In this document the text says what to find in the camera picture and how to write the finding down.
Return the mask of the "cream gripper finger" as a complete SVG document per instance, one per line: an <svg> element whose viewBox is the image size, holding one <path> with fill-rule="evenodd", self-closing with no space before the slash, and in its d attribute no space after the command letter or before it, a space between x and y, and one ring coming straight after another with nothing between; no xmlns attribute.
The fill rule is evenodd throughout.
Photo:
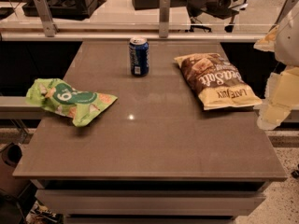
<svg viewBox="0 0 299 224"><path fill-rule="evenodd" d="M299 105L299 68L290 66L280 74L272 73L264 95L257 125L262 130L274 130Z"/></svg>
<svg viewBox="0 0 299 224"><path fill-rule="evenodd" d="M255 44L254 48L261 51L274 51L275 41L277 37L278 26L272 28L265 37L259 39Z"/></svg>

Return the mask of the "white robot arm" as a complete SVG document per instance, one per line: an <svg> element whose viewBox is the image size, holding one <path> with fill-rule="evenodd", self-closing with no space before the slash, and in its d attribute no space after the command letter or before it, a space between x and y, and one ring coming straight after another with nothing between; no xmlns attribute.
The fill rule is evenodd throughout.
<svg viewBox="0 0 299 224"><path fill-rule="evenodd" d="M290 11L254 48L274 52L276 60L286 65L267 79L257 120L260 129L274 130L299 105L299 12Z"/></svg>

